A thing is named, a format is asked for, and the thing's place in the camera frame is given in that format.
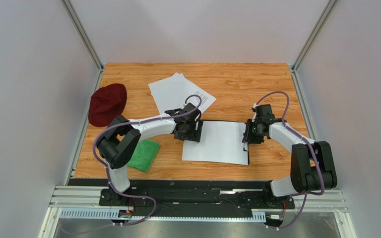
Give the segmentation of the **black clipboard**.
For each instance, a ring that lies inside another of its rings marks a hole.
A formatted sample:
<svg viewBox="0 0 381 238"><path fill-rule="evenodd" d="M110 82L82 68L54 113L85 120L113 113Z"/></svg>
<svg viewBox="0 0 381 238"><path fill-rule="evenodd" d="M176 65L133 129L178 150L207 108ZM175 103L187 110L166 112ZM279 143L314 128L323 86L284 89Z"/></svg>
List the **black clipboard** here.
<svg viewBox="0 0 381 238"><path fill-rule="evenodd" d="M248 144L242 142L245 131L243 122L206 120L202 131L205 133L201 137L204 161L249 165Z"/></svg>

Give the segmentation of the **printed white paper sheet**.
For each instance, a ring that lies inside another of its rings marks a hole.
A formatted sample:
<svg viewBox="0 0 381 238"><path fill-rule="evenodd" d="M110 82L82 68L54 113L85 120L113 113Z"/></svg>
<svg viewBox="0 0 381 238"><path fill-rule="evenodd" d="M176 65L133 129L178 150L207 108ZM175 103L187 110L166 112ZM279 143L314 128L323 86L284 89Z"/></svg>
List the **printed white paper sheet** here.
<svg viewBox="0 0 381 238"><path fill-rule="evenodd" d="M185 99L190 95L198 95L201 98L201 105L199 106L199 110L203 114L206 110L216 101L216 98L197 86L196 84L189 81L184 77L183 74L180 74L180 78L182 81L182 95Z"/></svg>

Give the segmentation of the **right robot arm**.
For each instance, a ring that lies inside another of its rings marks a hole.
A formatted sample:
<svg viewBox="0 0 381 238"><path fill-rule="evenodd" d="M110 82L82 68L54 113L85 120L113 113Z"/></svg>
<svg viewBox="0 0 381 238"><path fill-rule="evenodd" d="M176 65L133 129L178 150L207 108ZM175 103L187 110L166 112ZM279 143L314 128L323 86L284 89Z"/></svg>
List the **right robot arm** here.
<svg viewBox="0 0 381 238"><path fill-rule="evenodd" d="M292 128L284 118L276 118L271 105L254 105L254 116L248 119L243 133L243 144L262 144L272 139L291 154L290 174L265 183L263 202L276 206L293 195L322 195L337 186L331 145L315 141Z"/></svg>

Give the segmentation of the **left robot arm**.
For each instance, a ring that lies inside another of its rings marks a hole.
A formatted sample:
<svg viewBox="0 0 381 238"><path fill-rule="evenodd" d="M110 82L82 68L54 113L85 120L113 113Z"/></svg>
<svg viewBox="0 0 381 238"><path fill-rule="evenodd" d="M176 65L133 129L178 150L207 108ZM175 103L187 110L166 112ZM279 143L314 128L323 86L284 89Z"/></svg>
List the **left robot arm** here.
<svg viewBox="0 0 381 238"><path fill-rule="evenodd" d="M126 119L117 116L94 140L92 152L104 166L109 188L120 196L130 187L127 164L138 144L146 139L172 134L182 141L200 142L202 112L198 106L187 103L145 119Z"/></svg>

